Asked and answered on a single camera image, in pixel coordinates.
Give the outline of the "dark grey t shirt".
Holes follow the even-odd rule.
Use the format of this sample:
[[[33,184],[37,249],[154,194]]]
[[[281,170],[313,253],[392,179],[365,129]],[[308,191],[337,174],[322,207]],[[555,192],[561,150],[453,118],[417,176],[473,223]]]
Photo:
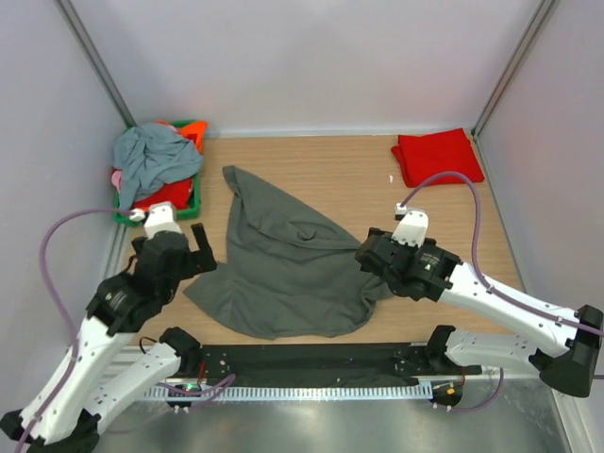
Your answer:
[[[344,228],[239,167],[223,176],[233,192],[226,262],[184,291],[207,316],[259,339],[333,338],[367,324],[391,297],[361,270],[361,244]]]

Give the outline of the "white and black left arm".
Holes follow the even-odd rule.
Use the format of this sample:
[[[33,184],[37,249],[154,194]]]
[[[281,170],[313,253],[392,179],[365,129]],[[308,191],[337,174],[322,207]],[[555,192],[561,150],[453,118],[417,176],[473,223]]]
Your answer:
[[[216,269],[203,225],[193,225],[192,232],[195,251],[178,231],[133,240],[129,265],[99,284],[56,372],[31,403],[2,416],[2,431],[19,447],[90,452],[140,393],[165,378],[187,378],[198,370],[201,344],[182,328],[169,327],[140,361],[112,381],[100,381],[123,347],[174,299],[182,280]]]

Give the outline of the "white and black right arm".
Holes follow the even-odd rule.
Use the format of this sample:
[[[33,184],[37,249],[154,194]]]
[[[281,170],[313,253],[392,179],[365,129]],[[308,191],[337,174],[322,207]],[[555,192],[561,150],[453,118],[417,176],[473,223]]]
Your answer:
[[[372,228],[355,259],[396,296],[472,310],[509,330],[507,335],[484,334],[437,326],[425,351],[433,372],[507,368],[532,374],[562,394],[590,395],[601,347],[601,310],[556,307],[514,289],[499,295],[492,281],[480,281],[470,263],[433,239],[409,246]]]

